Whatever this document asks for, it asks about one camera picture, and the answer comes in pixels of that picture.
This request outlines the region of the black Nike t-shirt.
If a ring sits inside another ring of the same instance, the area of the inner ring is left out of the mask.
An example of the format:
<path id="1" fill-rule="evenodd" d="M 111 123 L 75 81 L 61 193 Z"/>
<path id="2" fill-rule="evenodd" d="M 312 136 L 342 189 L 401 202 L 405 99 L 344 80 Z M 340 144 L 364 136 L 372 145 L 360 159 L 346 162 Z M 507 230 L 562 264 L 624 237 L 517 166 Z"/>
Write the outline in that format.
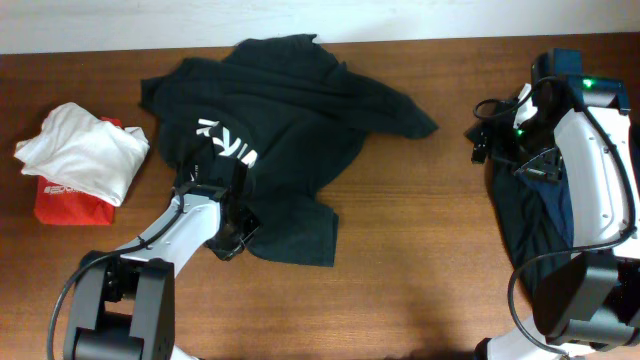
<path id="1" fill-rule="evenodd" d="M 247 250 L 281 263 L 334 264 L 339 217 L 316 196 L 368 135 L 413 140 L 437 129 L 409 96 L 351 72 L 311 34 L 247 39 L 221 60 L 187 58 L 140 87 L 179 182 L 208 175 L 222 157 L 247 166 L 243 203 L 260 224 Z"/>

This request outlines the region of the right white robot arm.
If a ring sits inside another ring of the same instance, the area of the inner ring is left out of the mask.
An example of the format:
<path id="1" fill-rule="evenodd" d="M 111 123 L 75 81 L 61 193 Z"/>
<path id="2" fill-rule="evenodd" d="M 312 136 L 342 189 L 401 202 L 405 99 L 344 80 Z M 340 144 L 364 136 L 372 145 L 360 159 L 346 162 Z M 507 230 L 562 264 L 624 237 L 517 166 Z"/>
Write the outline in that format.
<path id="1" fill-rule="evenodd" d="M 639 342 L 639 141 L 624 83 L 584 72 L 577 50 L 539 55 L 512 98 L 468 130 L 511 285 L 532 313 L 482 340 L 477 359 L 582 359 Z"/>

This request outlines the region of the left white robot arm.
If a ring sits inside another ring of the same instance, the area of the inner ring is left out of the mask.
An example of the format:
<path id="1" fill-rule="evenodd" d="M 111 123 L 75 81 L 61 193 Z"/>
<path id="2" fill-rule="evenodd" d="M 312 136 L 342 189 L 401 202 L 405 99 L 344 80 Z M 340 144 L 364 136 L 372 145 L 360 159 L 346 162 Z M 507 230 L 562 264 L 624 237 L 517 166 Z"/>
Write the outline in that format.
<path id="1" fill-rule="evenodd" d="M 73 297 L 63 358 L 188 358 L 175 343 L 175 280 L 202 247 L 222 261 L 248 247 L 260 223 L 242 202 L 247 176 L 247 165 L 234 158 L 195 167 L 134 240 L 87 253 L 61 292 Z"/>

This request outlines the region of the navy blue t-shirt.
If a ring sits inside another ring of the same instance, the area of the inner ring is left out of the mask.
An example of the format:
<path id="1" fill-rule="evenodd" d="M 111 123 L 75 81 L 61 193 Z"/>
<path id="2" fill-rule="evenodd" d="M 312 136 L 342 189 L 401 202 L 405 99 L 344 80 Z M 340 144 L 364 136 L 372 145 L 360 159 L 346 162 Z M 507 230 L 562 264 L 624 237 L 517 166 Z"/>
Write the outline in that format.
<path id="1" fill-rule="evenodd" d="M 561 168 L 558 182 L 533 179 L 525 175 L 519 175 L 518 178 L 540 196 L 558 234 L 571 248 L 574 245 L 574 218 L 565 168 Z"/>

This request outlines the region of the dark green t-shirt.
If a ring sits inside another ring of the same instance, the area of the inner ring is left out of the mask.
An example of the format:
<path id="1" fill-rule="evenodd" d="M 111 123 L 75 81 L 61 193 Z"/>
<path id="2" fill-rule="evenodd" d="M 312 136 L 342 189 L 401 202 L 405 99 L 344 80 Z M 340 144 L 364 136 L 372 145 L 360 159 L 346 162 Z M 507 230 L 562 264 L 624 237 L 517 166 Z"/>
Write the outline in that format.
<path id="1" fill-rule="evenodd" d="M 569 248 L 558 234 L 540 196 L 506 165 L 491 161 L 487 170 L 488 193 L 503 245 L 515 269 L 536 256 L 573 247 Z"/>

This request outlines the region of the white folded t-shirt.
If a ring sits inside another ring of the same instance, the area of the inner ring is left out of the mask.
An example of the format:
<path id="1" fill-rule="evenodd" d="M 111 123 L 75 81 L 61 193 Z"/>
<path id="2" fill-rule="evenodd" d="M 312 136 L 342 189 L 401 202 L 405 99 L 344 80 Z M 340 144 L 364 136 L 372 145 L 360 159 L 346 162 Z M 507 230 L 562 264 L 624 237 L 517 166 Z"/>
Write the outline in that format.
<path id="1" fill-rule="evenodd" d="M 40 133 L 16 144 L 24 175 L 119 207 L 150 149 L 140 127 L 120 127 L 68 102 L 51 110 Z"/>

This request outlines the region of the red folded t-shirt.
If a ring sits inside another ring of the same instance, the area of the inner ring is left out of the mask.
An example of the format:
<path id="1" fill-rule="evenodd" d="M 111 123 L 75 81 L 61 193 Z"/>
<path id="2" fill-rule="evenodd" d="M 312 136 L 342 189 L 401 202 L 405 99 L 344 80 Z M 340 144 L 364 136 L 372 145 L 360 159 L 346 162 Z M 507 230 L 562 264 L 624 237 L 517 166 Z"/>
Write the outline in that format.
<path id="1" fill-rule="evenodd" d="M 44 176 L 38 177 L 34 215 L 46 225 L 111 225 L 115 207 L 104 200 L 61 185 Z"/>

